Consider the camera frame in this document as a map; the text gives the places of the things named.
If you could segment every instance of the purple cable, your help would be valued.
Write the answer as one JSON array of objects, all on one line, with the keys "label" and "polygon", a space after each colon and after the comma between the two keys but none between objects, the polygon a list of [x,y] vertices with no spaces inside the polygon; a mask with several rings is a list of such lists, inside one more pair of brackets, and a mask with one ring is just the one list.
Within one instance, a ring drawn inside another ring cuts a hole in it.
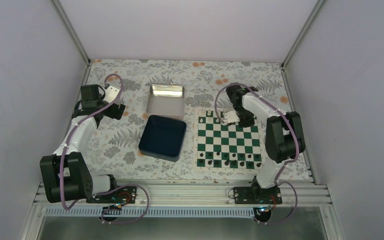
[{"label": "purple cable", "polygon": [[134,183],[131,183],[131,184],[126,184],[126,185],[121,185],[121,186],[118,186],[116,187],[115,189],[111,190],[111,191],[106,191],[106,192],[101,192],[101,193],[98,193],[97,196],[102,196],[102,195],[108,195],[108,194],[112,194],[114,193],[115,191],[118,191],[119,189],[122,189],[122,188],[125,188],[125,187],[137,187],[137,188],[140,188],[142,189],[142,191],[145,193],[146,195],[146,208],[145,208],[145,211],[143,211],[142,215],[138,216],[137,218],[133,219],[133,220],[129,220],[129,221],[117,221],[117,222],[110,222],[110,221],[106,221],[104,220],[104,215],[110,211],[113,211],[113,210],[118,210],[118,211],[121,211],[121,209],[118,209],[118,208],[115,208],[115,209],[106,209],[102,212],[101,216],[100,216],[100,219],[102,221],[102,223],[106,223],[106,224],[131,224],[131,223],[134,223],[136,221],[139,221],[140,219],[142,219],[148,212],[148,209],[150,208],[150,196],[148,195],[148,192],[145,190],[145,188],[143,188],[141,185],[138,185],[138,184],[134,184]]},{"label": "purple cable", "polygon": [[118,99],[120,99],[120,96],[122,95],[122,92],[124,91],[124,84],[123,84],[123,79],[121,76],[119,76],[118,74],[115,74],[115,73],[112,73],[108,76],[106,76],[105,80],[104,80],[104,83],[106,84],[107,83],[107,80],[109,77],[112,77],[112,76],[115,76],[117,77],[118,79],[120,79],[120,84],[121,84],[121,88],[120,88],[120,91],[118,92],[117,96],[115,97],[115,99],[108,103],[108,105],[104,106],[103,108],[97,110],[96,112],[86,116],[85,118],[83,118],[82,120],[78,121],[78,123],[76,125],[74,125],[74,127],[71,129],[71,131],[68,133],[68,136],[67,136],[67,140],[65,140],[65,146],[64,148],[62,149],[62,154],[61,154],[61,161],[59,162],[59,196],[60,196],[60,199],[61,199],[61,204],[62,204],[62,207],[65,209],[65,210],[70,210],[74,204],[77,203],[78,200],[75,200],[70,206],[67,206],[66,204],[66,197],[64,195],[64,158],[66,156],[66,153],[67,153],[67,146],[70,144],[70,140],[74,134],[74,132],[76,131],[76,129],[79,127],[80,124],[82,124],[84,121],[86,121],[87,119],[105,111],[107,108],[109,108],[112,104],[114,104]]},{"label": "purple cable", "polygon": [[[245,84],[242,84],[242,83],[238,83],[238,82],[234,82],[234,83],[231,83],[229,85],[226,85],[224,86],[222,89],[220,89],[220,91],[217,93],[217,96],[215,96],[215,101],[214,101],[214,110],[215,110],[215,114],[217,115],[217,118],[218,120],[221,122],[221,123],[225,123],[224,120],[222,120],[219,116],[219,113],[217,112],[217,100],[219,99],[219,96],[220,94],[223,92],[223,90],[225,90],[226,88],[230,87],[230,86],[234,86],[234,85],[239,85],[241,86],[242,88],[246,88],[249,90],[250,93],[252,93],[254,96],[257,97],[257,99],[259,99],[263,104],[266,104],[267,106],[269,106],[271,109],[273,109],[274,111],[276,111],[278,114],[280,114],[280,116],[282,117],[282,119],[284,120],[284,122],[286,123],[287,127],[289,128],[289,131],[290,131],[290,134],[292,135],[292,138],[293,138],[293,142],[295,143],[295,157],[290,160],[290,161],[285,161],[285,163],[282,165],[282,167],[279,169],[279,171],[277,172],[276,176],[274,177],[274,181],[277,183],[281,173],[283,172],[283,170],[285,169],[286,165],[289,164],[289,163],[294,163],[298,160],[298,156],[300,154],[300,146],[298,145],[298,139],[297,139],[297,136],[295,135],[295,132],[294,130],[292,129],[292,126],[291,124],[289,123],[289,120],[286,118],[286,116],[284,115],[283,112],[281,112],[278,108],[276,108],[274,105],[272,105],[270,102],[266,101],[265,99],[262,99],[261,97],[259,97],[259,95],[254,91],[252,90],[249,86],[245,85]],[[274,225],[274,224],[280,224],[280,223],[283,223],[284,221],[288,220],[294,213],[295,211],[297,210],[297,206],[298,206],[298,195],[297,195],[297,191],[295,190],[295,188],[292,186],[291,183],[289,183],[288,181],[282,181],[282,182],[279,182],[277,183],[278,186],[282,185],[282,184],[288,184],[292,190],[293,190],[293,193],[295,195],[295,206],[293,207],[293,210],[292,212],[287,216],[285,217],[283,220],[280,220],[280,221],[276,221],[276,222],[271,222],[271,223],[265,223],[265,225]]]}]

